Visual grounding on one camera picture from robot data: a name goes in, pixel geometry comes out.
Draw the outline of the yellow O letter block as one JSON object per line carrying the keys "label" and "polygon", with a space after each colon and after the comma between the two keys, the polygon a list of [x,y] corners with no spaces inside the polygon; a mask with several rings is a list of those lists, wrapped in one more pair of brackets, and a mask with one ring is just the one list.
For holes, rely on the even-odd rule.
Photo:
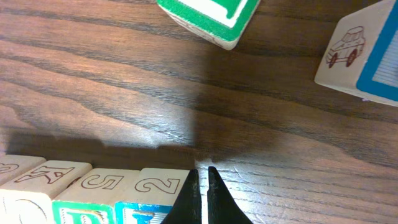
{"label": "yellow O letter block", "polygon": [[87,162],[51,160],[1,186],[1,223],[53,223],[52,201],[92,170]]}

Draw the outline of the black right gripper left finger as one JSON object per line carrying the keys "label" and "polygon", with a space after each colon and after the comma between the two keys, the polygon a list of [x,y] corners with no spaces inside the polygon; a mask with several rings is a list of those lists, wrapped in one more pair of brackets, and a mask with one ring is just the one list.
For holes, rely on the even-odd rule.
{"label": "black right gripper left finger", "polygon": [[202,224],[199,174],[190,170],[172,209],[161,224]]}

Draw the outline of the blue L letter block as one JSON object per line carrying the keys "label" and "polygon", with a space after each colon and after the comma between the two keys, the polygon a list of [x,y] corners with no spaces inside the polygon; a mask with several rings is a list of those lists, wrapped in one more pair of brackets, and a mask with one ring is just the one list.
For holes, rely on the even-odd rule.
{"label": "blue L letter block", "polygon": [[118,194],[116,222],[120,224],[162,223],[171,211],[189,171],[144,168]]}

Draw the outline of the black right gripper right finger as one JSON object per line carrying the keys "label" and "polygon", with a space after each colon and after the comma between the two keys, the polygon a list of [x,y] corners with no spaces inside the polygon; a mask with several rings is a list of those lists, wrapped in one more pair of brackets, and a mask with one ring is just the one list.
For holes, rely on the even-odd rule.
{"label": "black right gripper right finger", "polygon": [[237,206],[216,167],[208,168],[207,192],[209,224],[252,224]]}

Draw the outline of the green R letter block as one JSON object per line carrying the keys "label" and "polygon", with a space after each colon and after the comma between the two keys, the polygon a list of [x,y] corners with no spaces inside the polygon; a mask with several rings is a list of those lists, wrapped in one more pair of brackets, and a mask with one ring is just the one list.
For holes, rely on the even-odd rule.
{"label": "green R letter block", "polygon": [[53,200],[55,223],[115,223],[115,203],[138,176],[138,170],[92,169]]}

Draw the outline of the green B letter block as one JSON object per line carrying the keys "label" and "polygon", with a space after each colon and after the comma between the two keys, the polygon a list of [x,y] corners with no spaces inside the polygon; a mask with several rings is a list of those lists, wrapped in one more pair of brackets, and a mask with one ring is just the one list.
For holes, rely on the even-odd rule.
{"label": "green B letter block", "polygon": [[157,0],[176,23],[201,38],[232,50],[260,0]]}

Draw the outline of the blue 5 number block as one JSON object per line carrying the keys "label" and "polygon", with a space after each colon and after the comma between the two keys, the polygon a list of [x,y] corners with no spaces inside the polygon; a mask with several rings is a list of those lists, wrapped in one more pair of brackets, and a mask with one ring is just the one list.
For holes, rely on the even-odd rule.
{"label": "blue 5 number block", "polygon": [[397,1],[383,0],[336,25],[315,83],[397,106]]}

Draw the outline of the yellow C letter block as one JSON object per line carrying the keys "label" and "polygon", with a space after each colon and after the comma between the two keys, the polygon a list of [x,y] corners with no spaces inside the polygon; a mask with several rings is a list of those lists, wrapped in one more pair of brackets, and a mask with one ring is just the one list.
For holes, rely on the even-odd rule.
{"label": "yellow C letter block", "polygon": [[1,181],[3,185],[17,176],[46,162],[43,157],[8,154],[1,157]]}

